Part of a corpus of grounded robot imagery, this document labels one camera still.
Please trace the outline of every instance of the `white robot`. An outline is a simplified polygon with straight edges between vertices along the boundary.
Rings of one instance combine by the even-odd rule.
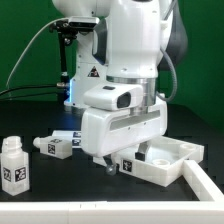
[[[106,165],[112,175],[117,165],[123,166],[120,171],[129,172],[128,166],[134,160],[140,161],[140,165],[135,163],[138,168],[131,175],[142,176],[137,173],[151,158],[148,151],[153,140],[164,135],[167,128],[166,101],[176,92],[174,66],[165,51],[177,64],[187,48],[178,2],[53,0],[53,3],[65,16],[71,17],[69,25],[104,17],[95,22],[93,32],[85,35],[80,32],[78,37],[77,74],[71,96],[72,104],[85,109],[82,149],[95,162]],[[166,70],[167,67],[174,80],[169,98],[160,95],[156,88],[158,68]],[[96,82],[87,80],[93,68],[101,73],[101,79]],[[157,160],[157,165],[167,166],[169,161]]]

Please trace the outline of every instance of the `green backdrop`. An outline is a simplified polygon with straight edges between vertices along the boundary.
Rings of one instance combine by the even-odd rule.
[[[174,104],[192,109],[224,133],[224,1],[179,0],[189,38],[185,60],[177,66],[179,88]],[[51,0],[1,0],[0,91],[31,38],[46,23],[62,15]],[[75,72],[75,49],[67,48],[70,74]],[[60,77],[57,34],[43,32],[29,50],[11,82],[11,87],[56,83]],[[162,73],[159,86],[171,91],[169,73]],[[55,100],[55,97],[32,98]]]

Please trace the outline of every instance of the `white bottle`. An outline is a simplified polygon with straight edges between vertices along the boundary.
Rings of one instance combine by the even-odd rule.
[[[35,138],[34,146],[40,148],[40,153],[65,159],[72,155],[72,142],[49,136],[46,138]]]
[[[3,141],[2,190],[13,196],[30,189],[28,153],[23,152],[21,147],[21,139],[18,136],[11,136]]]

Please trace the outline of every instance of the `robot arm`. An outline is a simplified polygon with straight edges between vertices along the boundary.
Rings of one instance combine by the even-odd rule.
[[[65,16],[108,16],[111,0],[52,0]]]
[[[169,45],[175,22],[173,13],[163,19],[172,0],[53,2],[66,16],[108,15],[95,27],[93,41],[97,60],[98,49],[104,49],[107,82],[84,92],[89,108],[82,121],[83,150],[103,157],[163,135],[167,126],[166,103],[156,98],[156,79],[162,59],[160,48]]]

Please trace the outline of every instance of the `black table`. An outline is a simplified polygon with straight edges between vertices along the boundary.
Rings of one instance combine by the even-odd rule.
[[[35,137],[53,130],[80,130],[81,117],[64,111],[57,102],[9,101],[0,103],[0,144],[21,136],[30,156],[31,189],[17,196],[0,191],[1,202],[46,201],[197,201],[183,177],[161,187],[119,173],[108,176],[81,149],[65,160],[40,154]],[[184,106],[168,106],[166,136],[205,146],[201,167],[224,192],[224,137]]]

